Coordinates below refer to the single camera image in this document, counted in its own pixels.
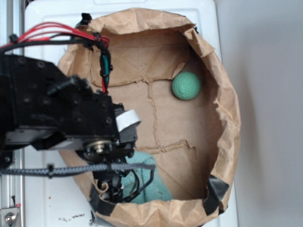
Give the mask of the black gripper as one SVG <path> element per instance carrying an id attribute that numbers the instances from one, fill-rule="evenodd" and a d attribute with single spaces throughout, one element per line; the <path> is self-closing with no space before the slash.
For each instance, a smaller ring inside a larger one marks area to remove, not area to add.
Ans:
<path id="1" fill-rule="evenodd" d="M 127 163 L 127 158 L 134 155 L 134 146 L 137 140 L 136 127 L 140 124 L 135 110 L 126 111 L 123 104 L 114 104 L 116 124 L 119 132 L 119 139 L 114 143 L 93 142 L 87 145 L 84 150 L 77 150 L 77 155 L 84 159 L 88 164 L 108 164 L 108 163 Z M 93 177 L 97 181 L 96 185 L 100 189 L 106 183 L 108 189 L 103 198 L 112 203 L 131 201 L 130 196 L 138 194 L 140 183 L 138 176 L 135 176 L 135 183 L 131 191 L 124 199 L 126 190 L 122 183 L 122 178 L 134 173 L 131 170 L 106 170 L 94 171 Z"/>

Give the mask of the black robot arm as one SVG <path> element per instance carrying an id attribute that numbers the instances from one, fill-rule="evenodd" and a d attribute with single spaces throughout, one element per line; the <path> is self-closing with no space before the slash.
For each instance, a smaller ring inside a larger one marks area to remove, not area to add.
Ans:
<path id="1" fill-rule="evenodd" d="M 74 150 L 88 167 L 23 170 L 24 175 L 71 176 L 93 173 L 97 185 L 108 185 L 105 198 L 131 201 L 140 185 L 124 196 L 124 168 L 134 154 L 135 110 L 126 111 L 110 96 L 94 92 L 86 79 L 65 76 L 54 64 L 18 55 L 0 57 L 0 149 L 32 146 L 36 150 Z"/>

